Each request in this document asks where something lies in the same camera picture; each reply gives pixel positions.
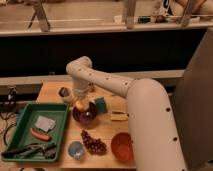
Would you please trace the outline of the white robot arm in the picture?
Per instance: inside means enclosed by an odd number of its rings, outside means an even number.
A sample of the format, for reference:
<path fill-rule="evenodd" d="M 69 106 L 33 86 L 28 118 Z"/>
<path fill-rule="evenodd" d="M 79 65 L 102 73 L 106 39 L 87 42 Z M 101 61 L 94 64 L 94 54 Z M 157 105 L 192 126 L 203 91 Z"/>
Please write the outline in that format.
<path fill-rule="evenodd" d="M 156 80 L 134 79 L 94 70 L 89 57 L 69 62 L 76 96 L 93 83 L 126 99 L 137 171 L 188 171 L 169 96 Z"/>

